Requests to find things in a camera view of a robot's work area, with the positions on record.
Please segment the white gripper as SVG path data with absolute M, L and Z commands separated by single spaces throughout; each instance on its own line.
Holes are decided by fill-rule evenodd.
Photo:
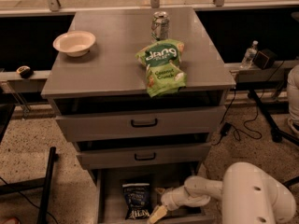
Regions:
M 147 224 L 155 224 L 167 215 L 168 211 L 178 210 L 181 206 L 200 207 L 209 203 L 210 197 L 199 194 L 192 196 L 183 186 L 178 188 L 155 188 L 162 195 L 162 205 L 157 205 L 150 214 Z

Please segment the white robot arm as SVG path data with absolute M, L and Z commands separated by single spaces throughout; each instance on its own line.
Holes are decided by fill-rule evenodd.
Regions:
M 181 206 L 204 206 L 212 198 L 221 201 L 222 224 L 284 224 L 296 213 L 296 201 L 283 184 L 251 163 L 236 162 L 221 181 L 191 175 L 182 186 L 165 189 L 147 224 Z

